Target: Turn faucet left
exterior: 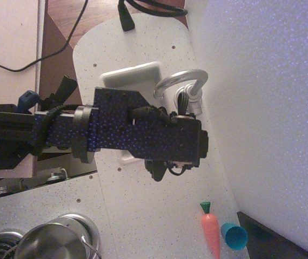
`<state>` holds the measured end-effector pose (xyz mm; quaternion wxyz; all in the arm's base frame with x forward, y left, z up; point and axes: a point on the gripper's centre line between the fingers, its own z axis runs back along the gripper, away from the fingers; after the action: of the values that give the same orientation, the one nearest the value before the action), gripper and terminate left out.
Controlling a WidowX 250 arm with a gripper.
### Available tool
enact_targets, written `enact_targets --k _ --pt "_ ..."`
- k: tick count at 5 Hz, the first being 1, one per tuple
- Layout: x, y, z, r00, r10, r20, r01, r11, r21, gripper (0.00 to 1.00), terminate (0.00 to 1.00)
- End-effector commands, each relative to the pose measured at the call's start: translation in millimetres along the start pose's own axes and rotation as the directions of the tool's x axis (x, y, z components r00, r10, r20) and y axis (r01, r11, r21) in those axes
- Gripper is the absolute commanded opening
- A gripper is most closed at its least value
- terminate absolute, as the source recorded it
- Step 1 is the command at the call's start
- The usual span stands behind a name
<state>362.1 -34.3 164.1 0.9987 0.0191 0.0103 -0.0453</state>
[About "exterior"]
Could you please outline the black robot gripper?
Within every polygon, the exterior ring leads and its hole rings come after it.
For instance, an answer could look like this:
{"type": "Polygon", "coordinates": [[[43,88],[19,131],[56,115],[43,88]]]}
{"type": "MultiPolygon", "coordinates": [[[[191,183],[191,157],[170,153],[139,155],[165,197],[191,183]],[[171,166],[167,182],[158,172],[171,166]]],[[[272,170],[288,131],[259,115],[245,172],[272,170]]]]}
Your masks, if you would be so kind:
{"type": "MultiPolygon", "coordinates": [[[[186,115],[189,96],[177,98],[179,115],[186,115]]],[[[95,88],[93,105],[93,150],[100,148],[129,151],[135,158],[146,159],[145,169],[160,182],[167,170],[165,161],[199,165],[208,152],[207,131],[194,118],[174,118],[164,122],[153,108],[148,115],[132,117],[137,108],[150,104],[138,91],[95,88]]]]}

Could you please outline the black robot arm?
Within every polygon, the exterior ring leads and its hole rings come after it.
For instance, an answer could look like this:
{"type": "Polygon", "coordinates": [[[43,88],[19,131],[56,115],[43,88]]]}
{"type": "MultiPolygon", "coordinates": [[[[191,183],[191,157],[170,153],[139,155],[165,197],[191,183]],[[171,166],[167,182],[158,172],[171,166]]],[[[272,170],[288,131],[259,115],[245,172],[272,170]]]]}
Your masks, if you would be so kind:
{"type": "Polygon", "coordinates": [[[0,170],[14,169],[27,155],[69,149],[83,163],[100,149],[128,151],[145,161],[155,181],[166,171],[198,167],[208,135],[193,114],[168,113],[137,91],[96,88],[92,105],[61,105],[49,111],[9,112],[0,105],[0,170]]]}

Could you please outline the blue connector on arm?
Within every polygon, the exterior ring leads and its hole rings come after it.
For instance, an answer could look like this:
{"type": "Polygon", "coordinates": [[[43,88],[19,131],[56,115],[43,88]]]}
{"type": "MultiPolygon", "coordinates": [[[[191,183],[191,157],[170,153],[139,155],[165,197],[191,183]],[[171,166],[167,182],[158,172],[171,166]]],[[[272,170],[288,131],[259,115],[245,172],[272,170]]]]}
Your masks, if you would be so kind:
{"type": "Polygon", "coordinates": [[[19,97],[16,112],[23,114],[28,113],[29,109],[34,107],[38,103],[39,99],[40,97],[36,92],[27,90],[19,97]]]}

